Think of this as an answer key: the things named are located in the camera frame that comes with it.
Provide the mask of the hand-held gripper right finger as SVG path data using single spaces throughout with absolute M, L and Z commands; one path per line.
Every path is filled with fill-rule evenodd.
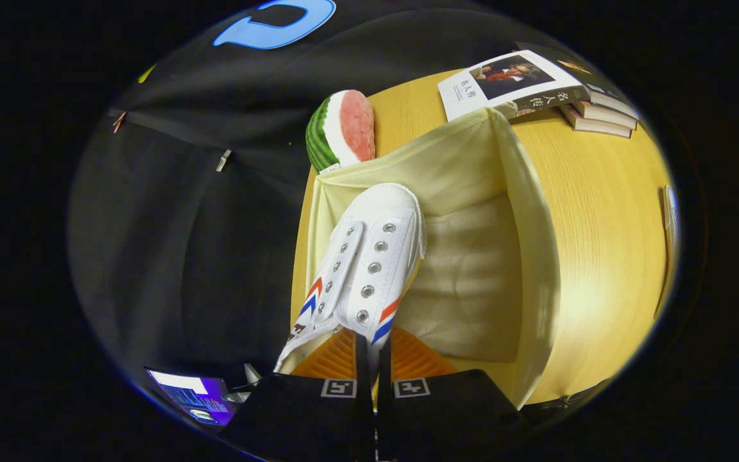
M 524 417 L 484 370 L 458 370 L 400 327 L 379 359 L 378 460 L 498 461 L 524 438 Z

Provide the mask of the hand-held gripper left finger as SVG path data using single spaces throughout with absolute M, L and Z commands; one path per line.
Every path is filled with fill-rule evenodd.
M 256 386 L 218 438 L 265 461 L 373 461 L 373 380 L 366 338 L 341 330 L 321 345 L 349 354 L 349 378 L 274 373 Z

